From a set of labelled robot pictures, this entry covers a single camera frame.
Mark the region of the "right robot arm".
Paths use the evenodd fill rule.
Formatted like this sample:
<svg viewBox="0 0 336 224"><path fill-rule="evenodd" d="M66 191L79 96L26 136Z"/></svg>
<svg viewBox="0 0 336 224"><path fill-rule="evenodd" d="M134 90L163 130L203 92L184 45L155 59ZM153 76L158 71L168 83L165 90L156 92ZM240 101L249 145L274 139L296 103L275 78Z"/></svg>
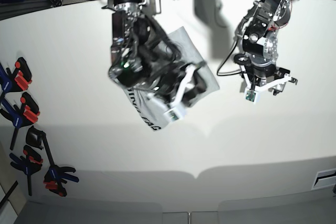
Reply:
<svg viewBox="0 0 336 224"><path fill-rule="evenodd" d="M191 106L205 93L200 70L205 63L188 60L146 7L146 0L108 0L112 14L109 78L122 88L142 91L168 107Z"/></svg>

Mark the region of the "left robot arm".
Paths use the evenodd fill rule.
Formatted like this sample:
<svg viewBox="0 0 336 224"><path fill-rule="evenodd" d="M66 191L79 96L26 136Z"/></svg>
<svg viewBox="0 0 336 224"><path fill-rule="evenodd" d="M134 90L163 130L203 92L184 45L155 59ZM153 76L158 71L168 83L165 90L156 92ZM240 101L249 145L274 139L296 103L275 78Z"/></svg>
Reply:
<svg viewBox="0 0 336 224"><path fill-rule="evenodd" d="M245 81L244 98L256 103L260 94L278 95L288 82L297 84L290 70L277 66L278 33L288 25L294 0L260 0L237 28L241 52L234 55Z"/></svg>

